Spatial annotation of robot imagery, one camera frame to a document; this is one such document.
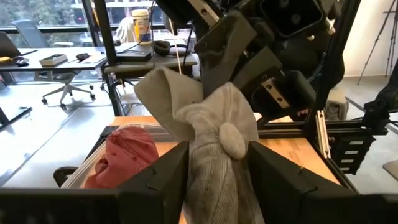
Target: black robot frame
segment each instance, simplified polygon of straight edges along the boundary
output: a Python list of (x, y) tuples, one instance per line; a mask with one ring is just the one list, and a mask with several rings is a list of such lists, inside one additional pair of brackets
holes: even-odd
[[(337, 23), (336, 33), (331, 39), (330, 47), (326, 54), (323, 64), (324, 72), (320, 77), (319, 86), (317, 88), (316, 103), (310, 108), (305, 122), (288, 122), (288, 123), (266, 123), (259, 126), (259, 137), (264, 139), (269, 138), (307, 138), (316, 152), (319, 150), (317, 138), (317, 127), (315, 122), (316, 113), (318, 110), (323, 110), (330, 92), (327, 83), (333, 79), (336, 73), (336, 66), (334, 64), (339, 60), (343, 54), (346, 42), (348, 40), (351, 26), (353, 25), (356, 13), (361, 0), (347, 1), (344, 4), (340, 18)], [(98, 14), (98, 20), (101, 27), (104, 46), (106, 48), (106, 55), (110, 66), (117, 65), (120, 62), (116, 56), (116, 51), (111, 35), (111, 28), (109, 26), (109, 18), (106, 13), (106, 3), (104, 0), (94, 0), (95, 8)], [(387, 129), (373, 130), (366, 128), (366, 124), (362, 120), (354, 121), (327, 121), (327, 133), (329, 137), (339, 136), (374, 136), (385, 135)], [(341, 173), (340, 168), (332, 159), (324, 159), (325, 164), (329, 167), (336, 178), (349, 189), (355, 189), (352, 183)]]
[[(360, 2), (351, 0), (344, 6), (340, 19), (344, 23), (339, 22), (341, 27), (337, 27), (325, 63), (330, 69), (327, 74), (333, 74), (332, 62), (343, 52)], [(109, 64), (115, 65), (118, 62), (105, 1), (95, 0), (95, 4)], [(327, 83), (329, 78), (324, 75), (321, 83)], [(328, 86), (321, 87), (310, 118), (325, 106), (329, 90)], [(365, 125), (359, 121), (328, 122), (328, 134), (385, 134), (383, 130), (365, 129)], [(306, 137), (320, 154), (316, 133), (313, 119), (266, 124), (259, 129), (262, 138)], [(244, 159), (266, 223), (398, 223), (398, 195), (358, 194), (331, 159), (324, 161), (341, 185), (258, 142), (249, 143)], [(117, 189), (0, 189), (0, 223), (178, 223), (186, 194), (188, 163), (189, 143), (181, 142)]]

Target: floor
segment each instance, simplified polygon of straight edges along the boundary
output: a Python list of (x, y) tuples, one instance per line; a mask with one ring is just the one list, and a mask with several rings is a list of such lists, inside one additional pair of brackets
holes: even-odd
[[(360, 105), (373, 100), (387, 82), (384, 77), (364, 77), (357, 85), (357, 80), (345, 78), (340, 88)], [(21, 158), (33, 154), (4, 187), (57, 187), (52, 177), (55, 169), (81, 164), (100, 132), (113, 119), (108, 96), (99, 85), (95, 83), (94, 102), (84, 93), (74, 94), (74, 100), (66, 97), (66, 111), (58, 107), (58, 95), (48, 98), (48, 106), (40, 102), (40, 96), (57, 85), (10, 86), (0, 91), (0, 102), (6, 113), (12, 114), (18, 106), (33, 107), (29, 116), (0, 133), (0, 173), (19, 166)], [(134, 94), (130, 94), (132, 88), (127, 88), (127, 92), (130, 102), (136, 102)], [(141, 106), (135, 107), (132, 113), (147, 114)], [(350, 105), (348, 119), (360, 116), (363, 112)], [(397, 115), (392, 115), (392, 119), (398, 120)], [(398, 136), (392, 131), (387, 136), (377, 137), (357, 175), (348, 175), (361, 193), (398, 193), (398, 181), (382, 168), (384, 163), (398, 159), (397, 144)]]

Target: gray towel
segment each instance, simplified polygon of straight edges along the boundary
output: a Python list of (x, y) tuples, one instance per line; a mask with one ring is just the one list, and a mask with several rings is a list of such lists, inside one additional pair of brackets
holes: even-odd
[[(143, 92), (147, 86), (158, 88), (156, 93), (159, 95), (162, 92), (163, 98), (146, 96), (143, 105), (154, 116), (163, 114), (158, 122), (163, 126), (166, 124), (164, 128), (167, 131), (190, 140), (187, 195), (183, 206), (187, 222), (264, 223), (244, 160), (248, 142), (257, 141), (258, 133), (253, 111), (243, 94), (232, 83), (227, 83), (202, 101), (198, 99), (203, 93), (196, 89), (197, 83), (193, 80), (187, 80), (183, 75), (166, 68), (154, 72), (144, 78), (146, 82), (141, 81), (136, 85), (135, 91), (142, 101), (144, 94), (153, 94)], [(153, 78), (159, 74), (166, 79)], [(171, 83), (172, 80), (180, 80), (181, 83), (175, 85)], [(194, 135), (189, 136), (181, 133), (182, 129), (173, 128), (182, 128), (183, 131), (192, 129)]]
[(175, 112), (184, 106), (202, 102), (200, 82), (180, 75), (168, 68), (149, 72), (134, 91), (157, 122), (178, 141), (189, 141), (194, 136), (192, 126), (174, 119)]

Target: wooden surface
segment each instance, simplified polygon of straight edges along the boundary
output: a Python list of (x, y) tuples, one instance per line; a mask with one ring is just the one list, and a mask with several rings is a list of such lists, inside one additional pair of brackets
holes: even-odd
[[(291, 119), (289, 117), (285, 117), (282, 119), (278, 119), (273, 122), (289, 122)], [(129, 123), (157, 123), (156, 120), (151, 116), (122, 116), (116, 117), (113, 122), (110, 124), (111, 126), (120, 126)], [(290, 138), (290, 139), (261, 139), (261, 144), (267, 146), (273, 151), (279, 153), (281, 156), (284, 156), (295, 162), (296, 164), (307, 168), (308, 170), (339, 184), (336, 177), (330, 172), (329, 168), (325, 165), (322, 159), (318, 156), (315, 150), (312, 148), (310, 143), (305, 138)], [(165, 154), (171, 148), (177, 145), (176, 142), (157, 142), (156, 148), (158, 150), (159, 155)], [(94, 169), (89, 171), (88, 176), (93, 175), (95, 173)], [(186, 221), (181, 215), (179, 224), (186, 224)]]

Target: cable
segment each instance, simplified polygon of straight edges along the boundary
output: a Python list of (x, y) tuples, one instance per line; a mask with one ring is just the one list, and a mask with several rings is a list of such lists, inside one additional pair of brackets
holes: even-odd
[(127, 91), (125, 89), (123, 80), (119, 79), (119, 81), (122, 83), (122, 89), (123, 89), (123, 92), (124, 92), (124, 96), (126, 97), (127, 104), (129, 105), (129, 112), (128, 113), (130, 113), (130, 112), (132, 112), (132, 106), (131, 106), (131, 103), (130, 103), (130, 100), (129, 100), (129, 96), (128, 96)]
[[(174, 35), (174, 28), (173, 28), (173, 24), (172, 24), (172, 20), (169, 18), (169, 24), (170, 24), (170, 29), (172, 30), (172, 34)], [(177, 54), (177, 61), (178, 61), (178, 70), (180, 71), (180, 75), (182, 74), (181, 71), (181, 61), (180, 61), (180, 56), (178, 53), (178, 47), (177, 47), (177, 42), (174, 39), (174, 47), (175, 47), (175, 53)]]
[(190, 30), (189, 36), (188, 36), (187, 48), (185, 49), (184, 60), (183, 60), (183, 62), (182, 62), (182, 67), (183, 67), (183, 68), (185, 68), (185, 61), (187, 60), (188, 48), (189, 48), (189, 43), (191, 42), (192, 30), (193, 30), (193, 25), (191, 25), (191, 30)]
[[(147, 26), (147, 30), (145, 31), (145, 35), (148, 34), (149, 27), (150, 27), (151, 24), (152, 24), (152, 15), (154, 14), (154, 9), (155, 9), (155, 0), (152, 1), (152, 5), (150, 6), (150, 14), (149, 14), (149, 21), (148, 21), (149, 24), (148, 24), (148, 26)], [(138, 50), (133, 50), (133, 48), (134, 48), (134, 47), (137, 47), (139, 44), (141, 44), (141, 42), (142, 42), (143, 40), (144, 40), (144, 39), (141, 39), (136, 45), (130, 47), (129, 49), (126, 49), (125, 51), (123, 51), (123, 53), (128, 52), (128, 51), (140, 52), (140, 51), (138, 51)]]

